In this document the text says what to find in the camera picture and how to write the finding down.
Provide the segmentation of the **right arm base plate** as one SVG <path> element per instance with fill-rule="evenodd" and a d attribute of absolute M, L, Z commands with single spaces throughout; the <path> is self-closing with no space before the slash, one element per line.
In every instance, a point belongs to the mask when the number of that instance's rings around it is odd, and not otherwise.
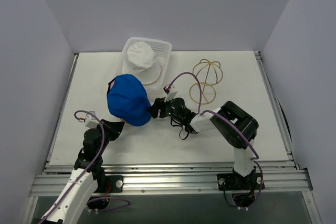
<path fill-rule="evenodd" d="M 251 173 L 246 177 L 236 172 L 217 174 L 218 189 L 222 191 L 259 190 L 265 189 L 261 183 L 261 173 Z"/>

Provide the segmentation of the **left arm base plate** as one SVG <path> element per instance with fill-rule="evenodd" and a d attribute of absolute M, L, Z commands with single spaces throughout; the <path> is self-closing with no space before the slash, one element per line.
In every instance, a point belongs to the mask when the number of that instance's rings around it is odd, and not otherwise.
<path fill-rule="evenodd" d="M 123 192 L 123 179 L 121 175 L 104 175 L 98 180 L 97 193 L 121 193 Z"/>

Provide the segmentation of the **white bucket hat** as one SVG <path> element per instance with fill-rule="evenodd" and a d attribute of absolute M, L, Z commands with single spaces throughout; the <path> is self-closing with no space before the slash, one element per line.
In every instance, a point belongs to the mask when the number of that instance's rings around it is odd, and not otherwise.
<path fill-rule="evenodd" d="M 121 73 L 135 76 L 142 84 L 154 83 L 161 74 L 156 52 L 143 41 L 133 43 L 126 50 Z"/>

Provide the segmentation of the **blue baseball cap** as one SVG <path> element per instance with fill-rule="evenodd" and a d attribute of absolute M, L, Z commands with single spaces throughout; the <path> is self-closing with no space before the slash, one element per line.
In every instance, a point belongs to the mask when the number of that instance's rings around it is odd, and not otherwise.
<path fill-rule="evenodd" d="M 142 83 L 131 74 L 116 76 L 114 85 L 107 95 L 107 107 L 111 115 L 124 120 L 132 126 L 147 124 L 151 106 Z"/>

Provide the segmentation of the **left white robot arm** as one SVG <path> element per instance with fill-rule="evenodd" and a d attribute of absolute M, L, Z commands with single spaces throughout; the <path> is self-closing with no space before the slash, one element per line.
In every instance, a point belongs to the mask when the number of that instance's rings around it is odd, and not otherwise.
<path fill-rule="evenodd" d="M 121 175 L 106 175 L 102 166 L 102 153 L 106 146 L 116 140 L 124 122 L 101 120 L 85 131 L 83 148 L 79 151 L 74 167 L 64 189 L 41 218 L 32 223 L 77 223 L 83 210 L 104 210 L 110 193 L 123 191 Z"/>

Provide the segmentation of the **pink baseball cap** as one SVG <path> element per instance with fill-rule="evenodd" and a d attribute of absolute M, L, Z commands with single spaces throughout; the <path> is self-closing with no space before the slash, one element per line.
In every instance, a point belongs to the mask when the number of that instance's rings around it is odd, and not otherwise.
<path fill-rule="evenodd" d="M 114 85 L 115 79 L 111 80 L 108 83 L 108 89 L 107 89 L 107 95 L 109 94 L 110 90 L 112 89 L 113 85 Z"/>

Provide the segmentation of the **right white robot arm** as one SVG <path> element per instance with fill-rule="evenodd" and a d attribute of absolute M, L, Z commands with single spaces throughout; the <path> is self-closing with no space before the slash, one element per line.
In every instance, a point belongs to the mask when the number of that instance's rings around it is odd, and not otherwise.
<path fill-rule="evenodd" d="M 253 148 L 259 124 L 255 118 L 232 101 L 227 101 L 216 110 L 195 113 L 188 109 L 182 98 L 166 101 L 157 98 L 147 109 L 156 118 L 170 118 L 171 126 L 180 127 L 186 135 L 208 130 L 218 130 L 234 148 L 234 175 L 236 187 L 244 189 L 252 182 L 255 161 L 259 155 Z"/>

